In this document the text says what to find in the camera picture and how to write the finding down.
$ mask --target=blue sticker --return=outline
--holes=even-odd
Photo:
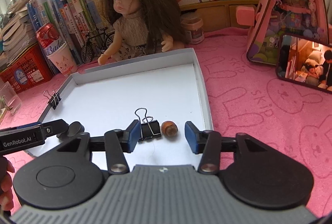
[[[15,70],[14,77],[15,77],[15,80],[19,84],[27,84],[28,83],[28,78],[27,78],[27,76],[25,75],[25,73],[23,72],[23,70],[21,68]]]

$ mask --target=white tray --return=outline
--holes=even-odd
[[[48,105],[40,122],[63,119],[79,121],[92,137],[112,129],[126,129],[138,119],[134,114],[147,108],[148,116],[178,126],[178,137],[165,137],[138,143],[125,154],[130,169],[136,164],[182,165],[197,168],[201,155],[195,155],[185,139],[184,125],[192,121],[198,129],[212,129],[205,84],[195,51],[191,48],[125,60],[69,76],[58,91],[62,100],[54,110]],[[144,111],[138,112],[141,118]],[[56,136],[28,153],[40,156],[59,144]],[[92,161],[107,169],[104,152],[93,153]]]

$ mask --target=phone screen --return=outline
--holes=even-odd
[[[332,93],[332,47],[290,34],[284,34],[279,44],[279,78]]]

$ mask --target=wooden shelf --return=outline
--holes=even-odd
[[[226,27],[248,28],[236,21],[236,8],[239,5],[256,8],[259,0],[218,0],[198,4],[181,6],[181,11],[195,10],[203,19],[205,32],[215,31]]]
[[[204,2],[197,4],[188,4],[180,7],[181,11],[201,9],[205,7],[213,7],[220,5],[241,5],[241,4],[258,4],[259,0],[218,0],[212,2]]]

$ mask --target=doll's hand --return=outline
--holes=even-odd
[[[107,55],[105,55],[105,54],[100,55],[100,57],[98,58],[98,64],[99,65],[105,65],[107,59],[108,59]]]
[[[162,52],[168,51],[171,48],[173,48],[173,41],[172,40],[164,40],[161,44],[163,45],[163,47],[161,49]]]
[[[15,172],[15,169],[10,161],[8,161],[7,171],[12,173]],[[3,190],[3,193],[0,196],[0,205],[4,211],[9,211],[14,207],[12,192],[13,181],[9,173],[6,173],[0,185]]]

